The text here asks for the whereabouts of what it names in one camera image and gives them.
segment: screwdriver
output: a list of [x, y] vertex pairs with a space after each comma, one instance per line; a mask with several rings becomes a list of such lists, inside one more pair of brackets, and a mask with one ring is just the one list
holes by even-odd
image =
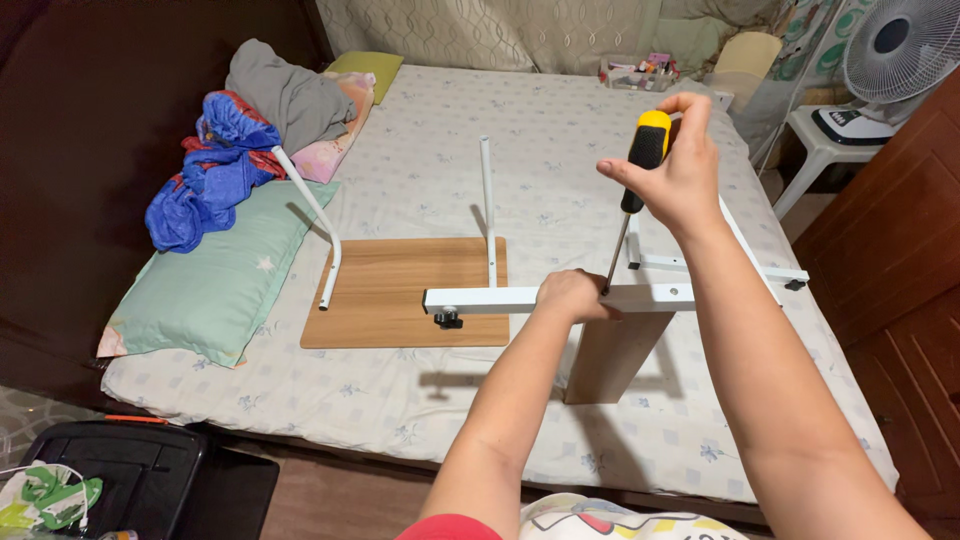
[[[670, 136], [670, 116], [661, 110], [648, 110], [640, 115], [636, 121], [636, 133], [634, 142], [630, 144], [630, 154], [627, 155], [627, 161], [637, 167], [652, 170], [656, 169], [663, 162], [666, 156], [667, 142]], [[627, 234], [627, 226], [630, 224], [630, 216], [643, 209], [643, 200], [636, 196], [629, 188], [624, 188], [623, 199], [620, 200], [620, 209], [625, 214], [623, 216], [623, 226], [620, 227], [620, 237], [616, 240], [616, 250], [613, 251], [613, 260], [610, 262], [610, 272], [607, 274], [607, 284], [604, 285], [601, 294], [607, 296], [610, 292], [610, 283], [613, 280], [613, 270], [616, 268], [616, 260], [620, 257], [620, 247], [623, 245], [623, 237]]]

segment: gray cloth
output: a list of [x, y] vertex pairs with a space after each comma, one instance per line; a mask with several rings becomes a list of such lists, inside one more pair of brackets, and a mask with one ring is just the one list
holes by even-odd
[[257, 39], [248, 39], [233, 55], [226, 89], [276, 126], [288, 156], [345, 134], [347, 122], [357, 117], [353, 100], [336, 82], [288, 63]]

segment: black screwdriver grip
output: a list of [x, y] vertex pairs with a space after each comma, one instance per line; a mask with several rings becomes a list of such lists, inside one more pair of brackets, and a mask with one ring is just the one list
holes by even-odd
[[[634, 142], [630, 145], [627, 161], [641, 169], [652, 170], [663, 161], [663, 140], [667, 137], [664, 128], [637, 126]], [[637, 213], [643, 209], [643, 200], [630, 189], [623, 190], [620, 209], [627, 213]]]

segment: pillow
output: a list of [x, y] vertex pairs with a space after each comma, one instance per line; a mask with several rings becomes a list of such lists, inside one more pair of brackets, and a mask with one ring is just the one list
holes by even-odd
[[[325, 206], [340, 183], [308, 186]], [[190, 253], [147, 261], [107, 322], [97, 357], [188, 349], [236, 366], [315, 217], [292, 182], [254, 188], [232, 228], [207, 233]]]
[[373, 84], [376, 83], [372, 73], [330, 71], [325, 72], [324, 76], [336, 81], [340, 89], [353, 100], [357, 107], [357, 117], [347, 123], [347, 132], [335, 140], [310, 143], [290, 157], [301, 176], [321, 184], [326, 184], [333, 178], [337, 166], [367, 121], [373, 107]]
[[347, 51], [340, 55], [326, 71], [335, 73], [372, 73], [376, 77], [376, 86], [373, 87], [373, 104], [380, 105], [390, 84], [394, 81], [403, 57], [388, 55], [387, 53], [370, 53], [365, 51]]

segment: red shirt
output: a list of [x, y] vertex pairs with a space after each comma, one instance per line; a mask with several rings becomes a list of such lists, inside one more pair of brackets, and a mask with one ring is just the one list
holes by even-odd
[[503, 540], [492, 528], [460, 514], [441, 514], [420, 520], [396, 540]]

